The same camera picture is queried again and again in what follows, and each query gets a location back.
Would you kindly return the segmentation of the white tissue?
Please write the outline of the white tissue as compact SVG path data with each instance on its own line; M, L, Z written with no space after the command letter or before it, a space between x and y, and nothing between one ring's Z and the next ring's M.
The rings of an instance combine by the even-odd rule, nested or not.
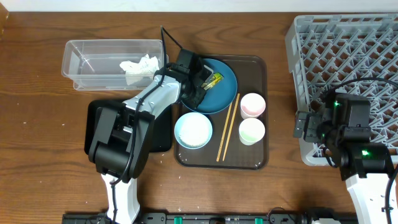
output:
M156 56L149 57L146 54L138 63L123 61L119 64L125 72L128 86L147 87L153 80L154 73L159 69L159 61Z

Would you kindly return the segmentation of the dark blue plate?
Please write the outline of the dark blue plate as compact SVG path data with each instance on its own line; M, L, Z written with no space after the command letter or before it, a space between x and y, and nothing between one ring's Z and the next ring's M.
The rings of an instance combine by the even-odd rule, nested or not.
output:
M188 106L184 102L182 102L182 104L186 108L197 113L219 113L227 108L235 99L238 90L236 75L226 63L220 60L212 58L204 58L203 60L205 65L210 67L215 73L220 73L223 79L206 92L203 101L196 109Z

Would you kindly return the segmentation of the green white cup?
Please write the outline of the green white cup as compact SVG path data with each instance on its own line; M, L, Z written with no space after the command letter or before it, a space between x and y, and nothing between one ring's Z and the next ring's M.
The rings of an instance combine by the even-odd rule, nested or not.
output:
M263 122L257 118L244 119L239 125L239 139L247 146L259 142L265 133L266 129Z

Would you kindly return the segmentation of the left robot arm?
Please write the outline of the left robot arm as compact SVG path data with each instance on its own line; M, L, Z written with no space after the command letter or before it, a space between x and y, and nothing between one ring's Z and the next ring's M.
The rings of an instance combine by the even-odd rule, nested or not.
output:
M152 149L156 119L180 101L196 108L213 74L201 56L181 49L177 61L157 70L137 96L97 107L88 158L106 184L110 223L133 223L140 212L137 178Z

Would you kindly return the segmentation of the light blue rice bowl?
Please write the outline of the light blue rice bowl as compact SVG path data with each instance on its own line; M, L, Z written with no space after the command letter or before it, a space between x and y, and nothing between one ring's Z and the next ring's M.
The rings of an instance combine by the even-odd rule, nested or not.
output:
M213 127L203 114L191 112L179 117L174 127L176 141L187 149L204 147L211 139Z

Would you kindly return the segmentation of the yellow green snack wrapper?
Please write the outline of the yellow green snack wrapper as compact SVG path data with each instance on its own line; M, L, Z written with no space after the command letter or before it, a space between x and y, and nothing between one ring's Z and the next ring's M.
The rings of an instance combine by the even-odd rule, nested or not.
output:
M217 85L220 81L224 79L224 76L220 73L214 73L209 80L205 81L202 85L201 88L204 90L209 90L213 88L215 85Z

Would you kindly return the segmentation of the pink white cup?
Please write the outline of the pink white cup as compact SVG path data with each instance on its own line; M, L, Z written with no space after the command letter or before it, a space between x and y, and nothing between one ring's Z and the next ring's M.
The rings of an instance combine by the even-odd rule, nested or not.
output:
M257 118L266 109L265 99L257 93L244 95L240 102L240 113L243 119Z

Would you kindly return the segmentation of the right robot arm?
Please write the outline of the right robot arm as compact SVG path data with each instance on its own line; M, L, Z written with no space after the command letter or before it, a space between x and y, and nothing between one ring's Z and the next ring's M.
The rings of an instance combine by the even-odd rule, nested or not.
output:
M370 140L370 108L364 96L332 94L321 113L296 113L294 137L324 145L328 164L340 170L359 223L392 223L397 220L397 166L385 144Z

